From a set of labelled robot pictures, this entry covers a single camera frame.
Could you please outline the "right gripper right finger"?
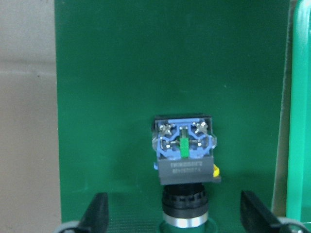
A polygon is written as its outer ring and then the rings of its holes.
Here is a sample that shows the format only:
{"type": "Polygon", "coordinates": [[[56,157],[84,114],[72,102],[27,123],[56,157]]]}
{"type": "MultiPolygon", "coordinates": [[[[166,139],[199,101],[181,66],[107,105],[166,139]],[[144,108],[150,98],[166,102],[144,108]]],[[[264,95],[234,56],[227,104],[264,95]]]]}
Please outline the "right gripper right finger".
{"type": "Polygon", "coordinates": [[[288,226],[282,224],[252,191],[241,192],[240,220],[247,233],[289,232],[288,226]]]}

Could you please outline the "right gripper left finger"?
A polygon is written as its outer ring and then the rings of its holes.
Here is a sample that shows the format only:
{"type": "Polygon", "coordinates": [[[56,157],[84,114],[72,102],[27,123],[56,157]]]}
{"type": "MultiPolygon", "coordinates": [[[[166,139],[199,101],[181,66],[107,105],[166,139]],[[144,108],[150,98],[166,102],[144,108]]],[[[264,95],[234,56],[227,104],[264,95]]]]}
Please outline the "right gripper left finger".
{"type": "Polygon", "coordinates": [[[97,193],[78,225],[75,233],[105,233],[108,230],[108,194],[97,193]]]}

